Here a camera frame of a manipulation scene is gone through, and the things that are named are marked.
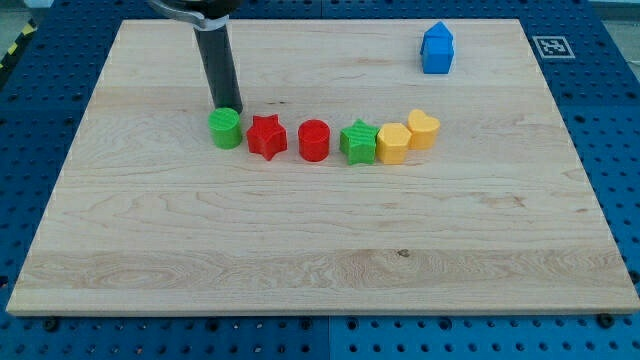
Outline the dark robot end effector mount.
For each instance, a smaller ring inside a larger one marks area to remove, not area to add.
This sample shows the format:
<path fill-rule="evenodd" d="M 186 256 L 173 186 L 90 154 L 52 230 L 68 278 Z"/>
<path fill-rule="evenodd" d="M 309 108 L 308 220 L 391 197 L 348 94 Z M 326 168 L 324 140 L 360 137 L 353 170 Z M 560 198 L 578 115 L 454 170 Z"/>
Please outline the dark robot end effector mount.
<path fill-rule="evenodd" d="M 243 0 L 147 0 L 158 14 L 191 24 L 200 31 L 224 27 Z"/>

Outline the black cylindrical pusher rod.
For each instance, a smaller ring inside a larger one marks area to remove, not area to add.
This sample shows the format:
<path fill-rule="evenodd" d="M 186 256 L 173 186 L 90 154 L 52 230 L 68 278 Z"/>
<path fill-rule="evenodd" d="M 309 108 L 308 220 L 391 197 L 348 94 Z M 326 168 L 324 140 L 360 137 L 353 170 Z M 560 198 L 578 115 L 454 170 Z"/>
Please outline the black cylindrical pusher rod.
<path fill-rule="evenodd" d="M 215 108 L 231 108 L 241 114 L 243 102 L 227 28 L 195 29 L 194 33 Z"/>

